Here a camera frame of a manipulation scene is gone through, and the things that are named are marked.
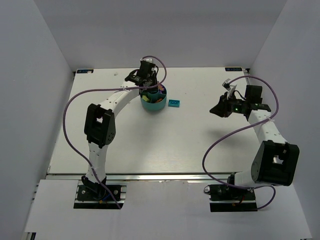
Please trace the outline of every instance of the wire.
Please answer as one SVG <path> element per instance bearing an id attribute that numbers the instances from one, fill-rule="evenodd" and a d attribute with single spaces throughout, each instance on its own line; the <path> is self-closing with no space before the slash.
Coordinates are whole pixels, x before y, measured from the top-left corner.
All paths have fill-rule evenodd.
<path id="1" fill-rule="evenodd" d="M 95 197 L 92 197 L 94 200 L 100 200 L 101 198 L 95 198 Z"/>
<path id="2" fill-rule="evenodd" d="M 157 75 L 158 75 L 158 72 L 159 72 L 159 67 L 158 67 L 157 65 L 156 65 L 155 67 L 156 67 L 155 76 L 157 76 Z"/>
<path id="3" fill-rule="evenodd" d="M 235 90 L 234 92 L 237 92 L 240 95 L 240 98 L 242 98 L 243 100 L 246 100 L 246 98 L 244 96 L 242 96 L 238 90 Z"/>
<path id="4" fill-rule="evenodd" d="M 115 202 L 116 206 L 121 209 L 119 203 L 117 202 L 115 196 L 112 194 L 112 192 L 110 191 L 110 189 L 105 186 L 98 178 L 97 176 L 97 173 L 95 171 L 95 169 L 93 168 L 93 164 L 90 162 L 90 160 L 84 155 L 82 154 L 69 140 L 69 137 L 68 137 L 68 134 L 67 134 L 67 129 L 66 129 L 66 116 L 67 116 L 67 110 L 68 110 L 68 107 L 69 105 L 72 103 L 72 101 L 79 97 L 80 95 L 82 94 L 86 94 L 86 93 L 91 93 L 91 92 L 108 92 L 108 91 L 124 91 L 124 90 L 133 90 L 133 89 L 151 89 L 151 88 L 154 88 L 156 86 L 159 86 L 160 84 L 162 84 L 165 80 L 166 80 L 166 77 L 167 77 L 167 68 L 165 66 L 165 64 L 159 59 L 157 58 L 156 56 L 152 56 L 152 55 L 148 55 L 148 56 L 144 56 L 142 59 L 146 59 L 146 58 L 153 58 L 153 59 L 156 59 L 158 60 L 161 65 L 163 66 L 163 69 L 164 69 L 164 77 L 162 79 L 161 82 L 159 82 L 158 84 L 154 85 L 154 86 L 144 86 L 144 87 L 140 87 L 140 86 L 134 86 L 134 87 L 127 87 L 125 89 L 123 88 L 97 88 L 97 89 L 89 89 L 89 90 L 85 90 L 85 91 L 81 91 L 79 93 L 77 93 L 76 95 L 74 95 L 66 104 L 65 108 L 64 108 L 64 111 L 63 111 L 63 117 L 62 117 L 62 129 L 63 129 L 63 135 L 64 135 L 64 138 L 66 140 L 66 142 L 68 143 L 68 145 L 77 153 L 79 154 L 81 157 L 84 158 L 84 160 L 87 161 L 87 163 L 89 164 L 89 166 L 91 167 L 92 169 L 92 173 L 93 173 L 93 176 L 94 178 L 96 179 L 96 181 L 110 194 L 110 196 L 112 197 L 113 201 Z"/>
<path id="5" fill-rule="evenodd" d="M 209 187 L 209 185 L 207 185 L 207 186 L 204 187 L 203 193 L 204 193 L 204 194 L 207 194 L 207 195 L 210 195 L 210 190 L 206 191 L 206 188 L 207 188 L 207 187 Z"/>
<path id="6" fill-rule="evenodd" d="M 108 194 L 106 197 L 104 197 L 104 198 L 102 199 L 102 201 L 107 200 L 108 197 L 110 197 L 110 194 Z"/>
<path id="7" fill-rule="evenodd" d="M 239 202 L 236 202 L 236 203 L 232 203 L 232 206 L 235 207 L 237 205 L 240 205 L 242 204 L 242 202 L 245 200 L 245 195 L 242 196 L 241 200 Z"/>
<path id="8" fill-rule="evenodd" d="M 203 168 L 203 171 L 210 177 L 212 178 L 213 180 L 221 183 L 221 184 L 224 184 L 226 186 L 229 186 L 231 188 L 236 188 L 236 189 L 243 189 L 243 190 L 254 190 L 254 189 L 259 189 L 259 188 L 263 188 L 263 187 L 270 187 L 273 189 L 273 196 L 271 198 L 271 200 L 269 202 L 267 202 L 265 205 L 261 206 L 261 207 L 258 207 L 257 210 L 260 210 L 260 209 L 263 209 L 265 208 L 266 206 L 268 206 L 275 198 L 276 196 L 276 189 L 272 186 L 272 185 L 265 185 L 265 186 L 258 186 L 258 187 L 254 187 L 254 188 L 251 188 L 251 187 L 244 187 L 244 186 L 237 186 L 237 185 L 233 185 L 233 184 L 230 184 L 230 183 L 227 183 L 227 182 L 224 182 L 224 181 L 221 181 L 220 179 L 217 179 L 215 178 L 214 176 L 212 176 L 206 169 L 206 166 L 205 166 L 205 161 L 206 161 L 206 157 L 207 155 L 209 154 L 209 152 L 211 151 L 211 149 L 213 149 L 218 143 L 220 143 L 221 141 L 225 140 L 226 138 L 236 134 L 236 133 L 239 133 L 243 130 L 246 130 L 246 129 L 250 129 L 250 128 L 253 128 L 255 126 L 258 126 L 260 124 L 264 124 L 266 122 L 268 122 L 270 119 L 274 118 L 278 111 L 279 111 L 279 100 L 278 100 L 278 97 L 276 95 L 276 92 L 273 90 L 273 88 L 270 86 L 269 83 L 267 83 L 265 80 L 257 77 L 257 76 L 252 76 L 252 75 L 245 75 L 245 76 L 239 76 L 233 80 L 231 80 L 230 82 L 228 82 L 229 84 L 233 83 L 234 81 L 237 81 L 239 79 L 242 79 L 242 78 L 252 78 L 252 79 L 256 79 L 256 80 L 259 80 L 261 82 L 263 82 L 265 85 L 267 85 L 267 87 L 271 90 L 273 96 L 274 96 L 274 99 L 275 99 L 275 103 L 276 103 L 276 108 L 275 108 L 275 112 L 269 117 L 269 118 L 266 118 L 266 119 L 263 119 L 259 122 L 256 122 L 254 124 L 251 124 L 249 126 L 245 126 L 245 127 L 242 127 L 240 129 L 237 129 L 233 132 L 230 132 L 228 133 L 227 135 L 221 137 L 220 139 L 218 139 L 217 141 L 215 141 L 209 148 L 208 150 L 205 152 L 204 156 L 203 156 L 203 159 L 202 159 L 202 168 Z"/>

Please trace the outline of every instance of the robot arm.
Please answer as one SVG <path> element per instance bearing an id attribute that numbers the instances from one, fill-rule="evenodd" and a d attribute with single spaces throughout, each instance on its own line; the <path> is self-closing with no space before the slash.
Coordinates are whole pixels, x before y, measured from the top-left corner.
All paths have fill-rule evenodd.
<path id="1" fill-rule="evenodd" d="M 89 144 L 89 160 L 92 167 L 88 167 L 86 175 L 82 176 L 81 180 L 83 185 L 95 195 L 95 199 L 102 198 L 105 189 L 97 182 L 93 169 L 99 181 L 105 184 L 107 150 L 116 135 L 117 115 L 132 99 L 139 96 L 140 91 L 158 91 L 156 65 L 152 63 L 152 59 L 144 59 L 140 63 L 140 68 L 132 71 L 125 78 L 122 84 L 125 90 L 116 91 L 100 104 L 90 104 L 87 109 L 84 133 Z"/>
<path id="2" fill-rule="evenodd" d="M 244 100 L 235 97 L 235 86 L 227 82 L 223 86 L 228 90 L 220 97 L 219 103 L 210 113 L 227 118 L 231 113 L 243 114 L 248 122 L 256 124 L 271 116 L 268 105 L 262 104 L 262 87 L 247 85 Z M 232 174 L 228 183 L 241 187 L 263 185 L 289 186 L 294 178 L 299 156 L 299 148 L 282 137 L 273 120 L 254 126 L 260 148 L 251 168 Z"/>
<path id="3" fill-rule="evenodd" d="M 137 87 L 134 82 L 128 81 L 122 84 L 125 88 Z M 116 135 L 116 126 L 115 126 L 115 118 L 119 114 L 119 112 L 135 97 L 139 95 L 139 89 L 132 89 L 126 91 L 117 91 L 113 93 L 109 98 L 105 101 L 101 102 L 99 105 L 91 104 L 88 108 L 87 112 L 87 120 L 85 123 L 85 133 L 87 134 L 87 140 L 89 141 L 89 160 L 92 163 L 95 172 L 100 181 L 103 181 L 106 178 L 105 164 L 106 164 L 106 156 L 107 149 L 109 144 L 113 141 Z M 101 129 L 93 127 L 95 124 L 100 123 L 99 119 L 93 119 L 94 122 L 89 121 L 92 113 L 104 112 L 102 119 Z M 98 142 L 94 135 L 101 134 L 100 139 L 104 139 L 105 142 Z M 95 183 L 97 180 L 92 172 L 92 168 L 89 166 L 88 171 L 85 177 Z"/>

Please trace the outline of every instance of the purple cable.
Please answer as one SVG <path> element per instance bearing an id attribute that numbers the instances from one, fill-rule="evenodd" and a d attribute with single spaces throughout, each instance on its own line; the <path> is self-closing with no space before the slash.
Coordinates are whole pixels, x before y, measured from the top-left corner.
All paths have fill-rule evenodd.
<path id="1" fill-rule="evenodd" d="M 279 111 L 279 101 L 278 101 L 278 97 L 277 97 L 275 91 L 273 90 L 273 88 L 270 86 L 270 84 L 267 83 L 265 80 L 263 80 L 263 79 L 261 79 L 261 78 L 259 78 L 259 77 L 257 77 L 257 76 L 246 75 L 246 76 L 239 76 L 239 77 L 231 80 L 231 81 L 228 82 L 228 83 L 231 84 L 231 83 L 233 83 L 234 81 L 236 81 L 236 80 L 238 80 L 238 79 L 242 79 L 242 78 L 257 79 L 257 80 L 259 80 L 259 81 L 261 81 L 261 82 L 263 82 L 264 84 L 267 85 L 267 87 L 271 90 L 271 92 L 272 92 L 272 94 L 273 94 L 273 96 L 274 96 L 274 99 L 275 99 L 275 103 L 276 103 L 275 112 L 274 112 L 269 118 L 266 118 L 266 119 L 264 119 L 264 120 L 261 120 L 261 121 L 259 121 L 259 122 L 254 123 L 254 124 L 251 124 L 251 125 L 249 125 L 249 126 L 245 126 L 245 127 L 242 127 L 242 128 L 240 128 L 240 129 L 238 129 L 238 130 L 235 130 L 235 131 L 233 131 L 233 132 L 230 132 L 230 133 L 228 133 L 227 135 L 225 135 L 225 136 L 221 137 L 220 139 L 218 139 L 216 142 L 214 142 L 214 143 L 208 148 L 208 150 L 205 152 L 205 154 L 204 154 L 204 156 L 203 156 L 203 159 L 202 159 L 202 168 L 203 168 L 203 171 L 204 171 L 210 178 L 212 178 L 213 180 L 215 180 L 215 181 L 217 181 L 217 182 L 219 182 L 219 183 L 221 183 L 221 184 L 224 184 L 224 185 L 226 185 L 226 186 L 228 186 L 228 187 L 232 187 L 232 188 L 236 188 L 236 189 L 249 190 L 249 189 L 252 189 L 252 188 L 250 188 L 250 187 L 244 187 L 244 186 L 236 186 L 236 185 L 233 185 L 233 184 L 230 184 L 230 183 L 227 183 L 227 182 L 224 182 L 224 181 L 221 181 L 221 180 L 215 178 L 214 176 L 212 176 L 212 175 L 207 171 L 207 169 L 206 169 L 206 167 L 205 167 L 206 157 L 207 157 L 208 153 L 211 151 L 211 149 L 214 148 L 214 146 L 216 146 L 216 145 L 217 145 L 218 143 L 220 143 L 221 141 L 225 140 L 226 138 L 228 138 L 228 137 L 230 137 L 230 136 L 232 136 L 232 135 L 234 135 L 234 134 L 236 134 L 236 133 L 239 133 L 239 132 L 241 132 L 241 131 L 243 131 L 243 130 L 246 130 L 246 129 L 253 128 L 253 127 L 255 127 L 255 126 L 259 125 L 259 124 L 264 124 L 264 123 L 268 122 L 270 119 L 274 118 L 274 117 L 277 115 L 278 111 Z M 268 206 L 268 205 L 274 200 L 274 198 L 275 198 L 275 196 L 276 196 L 276 189 L 275 189 L 272 185 L 258 186 L 258 187 L 254 187 L 253 189 L 260 189 L 260 188 L 263 188 L 263 187 L 270 187 L 270 188 L 272 188 L 272 189 L 273 189 L 273 196 L 272 196 L 272 198 L 271 198 L 271 200 L 270 200 L 269 202 L 267 202 L 265 205 L 263 205 L 263 206 L 261 206 L 261 207 L 258 207 L 257 210 L 263 209 L 263 208 L 265 208 L 266 206 Z"/>
<path id="2" fill-rule="evenodd" d="M 164 77 L 162 79 L 161 82 L 159 82 L 158 84 L 154 85 L 154 86 L 144 86 L 144 87 L 140 87 L 140 86 L 134 86 L 134 87 L 126 87 L 125 89 L 123 88 L 98 88 L 98 89 L 89 89 L 89 90 L 85 90 L 85 91 L 82 91 L 82 92 L 79 92 L 77 93 L 76 95 L 74 95 L 66 104 L 65 108 L 64 108 L 64 111 L 63 111 L 63 117 L 62 117 L 62 128 L 63 128 L 63 134 L 64 134 L 64 137 L 65 137 L 65 140 L 66 142 L 69 144 L 69 146 L 77 153 L 79 154 L 81 157 L 83 157 L 87 162 L 88 164 L 90 165 L 91 169 L 92 169 L 92 173 L 96 179 L 96 181 L 110 194 L 110 196 L 112 197 L 113 201 L 115 202 L 116 206 L 121 209 L 119 203 L 117 202 L 115 196 L 112 194 L 112 192 L 110 191 L 109 188 L 107 188 L 98 178 L 97 176 L 97 173 L 95 171 L 92 165 L 92 163 L 90 162 L 90 160 L 85 156 L 83 155 L 78 149 L 76 149 L 75 146 L 73 146 L 73 144 L 70 142 L 69 138 L 68 138 L 68 135 L 67 135 L 67 130 L 66 130 L 66 115 L 67 115 L 67 110 L 68 110 L 68 107 L 69 105 L 71 104 L 71 102 L 79 97 L 80 95 L 82 94 L 86 94 L 86 93 L 91 93 L 91 92 L 107 92 L 107 91 L 124 91 L 124 90 L 132 90 L 132 89 L 151 89 L 151 88 L 154 88 L 160 84 L 162 84 L 166 77 L 167 77 L 167 68 L 165 66 L 165 64 L 159 59 L 157 58 L 156 56 L 152 56 L 152 55 L 148 55 L 148 56 L 144 56 L 142 59 L 146 59 L 146 58 L 153 58 L 153 59 L 156 59 L 158 60 L 161 65 L 163 66 L 163 69 L 164 69 Z"/>

